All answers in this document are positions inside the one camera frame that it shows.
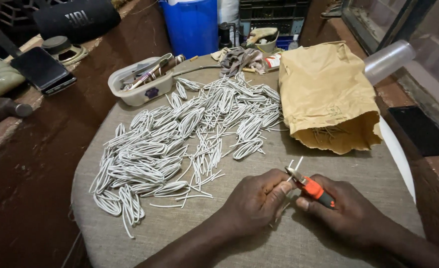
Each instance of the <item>wire cutter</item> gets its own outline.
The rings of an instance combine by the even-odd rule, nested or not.
[[[305,191],[307,194],[309,194],[312,198],[317,200],[325,207],[329,209],[335,209],[335,200],[328,193],[326,193],[317,182],[309,177],[303,176],[293,168],[285,168],[298,188],[302,189],[302,191]]]

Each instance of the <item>paper bag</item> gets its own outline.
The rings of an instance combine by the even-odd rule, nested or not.
[[[364,67],[344,41],[283,52],[279,87],[290,135],[339,155],[379,144],[379,111]]]

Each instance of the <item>black speaker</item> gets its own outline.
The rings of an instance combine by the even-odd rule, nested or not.
[[[73,0],[33,13],[41,37],[66,36],[80,44],[95,39],[117,26],[121,16],[110,0]]]

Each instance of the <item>fingernail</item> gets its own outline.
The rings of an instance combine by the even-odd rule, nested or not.
[[[289,191],[291,191],[291,189],[292,189],[292,184],[290,184],[290,183],[288,183],[288,182],[283,183],[283,184],[281,185],[281,190],[282,190],[282,192],[284,192],[285,194],[287,194]]]
[[[309,210],[309,202],[305,198],[298,198],[296,204],[304,211]]]

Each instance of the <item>right hand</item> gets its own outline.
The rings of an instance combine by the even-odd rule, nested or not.
[[[333,231],[360,246],[375,246],[394,222],[383,215],[352,184],[311,176],[335,199],[335,210],[328,209],[306,195],[296,200],[302,210],[322,219]]]

